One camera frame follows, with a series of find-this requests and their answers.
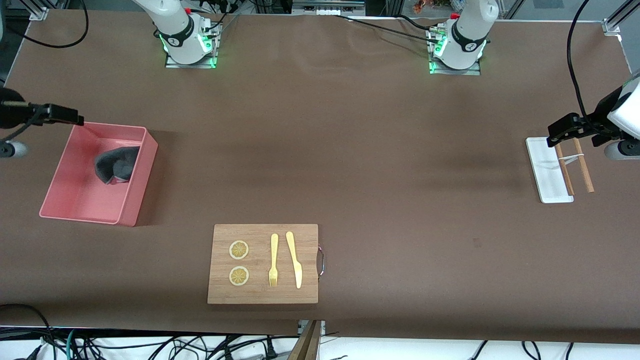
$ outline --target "wooden cutting board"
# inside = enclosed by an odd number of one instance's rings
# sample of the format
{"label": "wooden cutting board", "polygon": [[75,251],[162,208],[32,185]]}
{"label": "wooden cutting board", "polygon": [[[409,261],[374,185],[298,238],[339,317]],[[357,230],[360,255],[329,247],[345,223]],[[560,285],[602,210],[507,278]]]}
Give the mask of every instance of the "wooden cutting board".
{"label": "wooden cutting board", "polygon": [[[296,255],[302,264],[302,285],[296,287],[291,253],[285,233],[296,240]],[[271,268],[271,234],[279,235],[278,285],[269,286]],[[229,247],[236,240],[247,243],[249,253],[236,260]],[[317,224],[217,224],[213,230],[209,304],[317,304],[318,302],[318,225]],[[236,286],[229,273],[236,266],[249,271],[244,285]]]}

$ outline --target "gray cloth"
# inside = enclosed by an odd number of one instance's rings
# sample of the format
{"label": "gray cloth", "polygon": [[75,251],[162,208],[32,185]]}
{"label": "gray cloth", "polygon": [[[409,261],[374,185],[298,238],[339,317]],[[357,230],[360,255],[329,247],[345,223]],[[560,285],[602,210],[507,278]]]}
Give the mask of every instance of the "gray cloth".
{"label": "gray cloth", "polygon": [[109,184],[116,179],[126,183],[133,173],[140,146],[119,147],[95,157],[95,174],[103,183]]}

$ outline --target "brown table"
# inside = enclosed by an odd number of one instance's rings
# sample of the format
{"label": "brown table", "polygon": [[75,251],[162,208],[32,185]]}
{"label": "brown table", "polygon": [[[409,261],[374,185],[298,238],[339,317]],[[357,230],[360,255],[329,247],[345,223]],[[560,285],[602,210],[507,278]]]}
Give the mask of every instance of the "brown table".
{"label": "brown table", "polygon": [[[543,205],[525,149],[577,110],[568,23],[498,22],[483,75],[452,77],[428,73],[418,40],[335,17],[242,16],[215,70],[165,69],[144,13],[90,20],[71,49],[26,42],[7,86],[150,129],[139,226],[39,218],[70,128],[30,129],[28,157],[0,162],[1,302],[64,326],[291,333],[320,318],[343,336],[640,342],[640,163],[585,141],[596,193],[572,165],[575,203]],[[52,11],[29,35],[83,26]],[[627,64],[599,24],[574,43],[593,108]],[[213,225],[233,223],[319,224],[318,305],[207,305]]]}

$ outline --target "lemon slice print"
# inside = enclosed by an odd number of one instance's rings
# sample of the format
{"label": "lemon slice print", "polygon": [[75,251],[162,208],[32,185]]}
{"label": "lemon slice print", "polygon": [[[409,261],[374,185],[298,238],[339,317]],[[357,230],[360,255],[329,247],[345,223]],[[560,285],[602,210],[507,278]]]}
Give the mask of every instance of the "lemon slice print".
{"label": "lemon slice print", "polygon": [[247,280],[249,280],[249,270],[244,266],[236,266],[231,269],[231,272],[229,273],[229,281],[231,281],[233,285],[244,285]]}
{"label": "lemon slice print", "polygon": [[249,245],[242,240],[234,241],[229,247],[229,255],[236,260],[243,259],[247,254],[249,254]]}

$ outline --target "pink plastic container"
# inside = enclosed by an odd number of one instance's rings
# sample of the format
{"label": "pink plastic container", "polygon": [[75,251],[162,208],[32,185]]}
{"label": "pink plastic container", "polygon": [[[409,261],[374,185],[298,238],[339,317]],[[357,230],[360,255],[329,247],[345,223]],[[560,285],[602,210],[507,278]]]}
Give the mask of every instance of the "pink plastic container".
{"label": "pink plastic container", "polygon": [[[94,159],[123,146],[140,146],[131,179],[128,183],[104,184],[95,175]],[[40,216],[134,226],[157,148],[157,142],[144,127],[95,122],[74,126]]]}

